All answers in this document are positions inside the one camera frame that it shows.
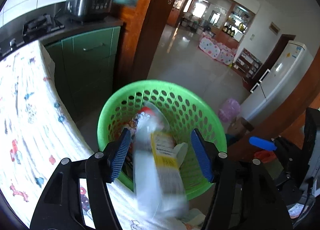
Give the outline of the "printed white tablecloth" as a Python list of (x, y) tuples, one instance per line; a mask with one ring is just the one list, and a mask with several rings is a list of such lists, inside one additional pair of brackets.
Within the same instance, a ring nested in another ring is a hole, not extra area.
[(1, 62), (1, 191), (27, 226), (59, 162), (93, 154), (57, 94), (52, 65), (39, 41)]

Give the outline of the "green kitchen cabinet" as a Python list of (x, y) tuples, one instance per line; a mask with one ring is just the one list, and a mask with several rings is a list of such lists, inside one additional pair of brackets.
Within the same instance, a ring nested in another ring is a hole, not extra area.
[(45, 46), (55, 63), (56, 90), (72, 119), (80, 119), (112, 95), (119, 35), (116, 26)]

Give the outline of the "pink plastic bag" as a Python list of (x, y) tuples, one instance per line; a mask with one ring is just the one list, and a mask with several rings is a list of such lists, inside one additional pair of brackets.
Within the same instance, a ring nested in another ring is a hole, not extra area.
[(231, 122), (241, 112), (241, 107), (235, 99), (227, 99), (219, 108), (218, 117), (222, 122)]

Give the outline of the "black gas stove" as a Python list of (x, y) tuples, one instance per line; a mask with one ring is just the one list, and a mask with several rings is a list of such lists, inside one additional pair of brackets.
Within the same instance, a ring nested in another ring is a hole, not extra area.
[(49, 33), (64, 29), (65, 25), (57, 18), (49, 14), (43, 14), (39, 17), (26, 22), (18, 31), (6, 35), (1, 35), (1, 59), (20, 47), (35, 41)]

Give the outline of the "wooden shelf rack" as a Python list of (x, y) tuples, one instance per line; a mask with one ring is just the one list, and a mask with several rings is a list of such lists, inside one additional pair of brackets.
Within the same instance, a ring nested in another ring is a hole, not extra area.
[(262, 62), (244, 48), (232, 68), (242, 76), (244, 81), (248, 81), (255, 76), (261, 65)]

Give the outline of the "green plastic basket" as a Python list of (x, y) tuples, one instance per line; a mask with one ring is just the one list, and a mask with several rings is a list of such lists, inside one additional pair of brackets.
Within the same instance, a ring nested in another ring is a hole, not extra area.
[(190, 144), (197, 128), (203, 138), (219, 151), (227, 151), (224, 128), (215, 112), (199, 96), (178, 84), (160, 80), (141, 80), (117, 90), (105, 103), (99, 116), (99, 150), (117, 140), (125, 123), (143, 107), (153, 103), (166, 117), (176, 142)]

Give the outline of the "polka dot play tent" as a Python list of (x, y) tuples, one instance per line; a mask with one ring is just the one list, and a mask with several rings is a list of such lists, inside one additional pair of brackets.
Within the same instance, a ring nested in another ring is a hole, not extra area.
[(224, 63), (226, 66), (230, 66), (233, 63), (236, 53), (235, 49), (230, 49), (207, 36), (200, 38), (199, 48), (213, 60)]

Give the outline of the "white refrigerator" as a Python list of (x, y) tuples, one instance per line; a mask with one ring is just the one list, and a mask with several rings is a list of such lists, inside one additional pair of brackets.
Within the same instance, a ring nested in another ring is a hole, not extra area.
[(305, 44), (289, 41), (275, 65), (251, 88), (239, 117), (254, 126), (263, 122), (293, 92), (313, 59)]

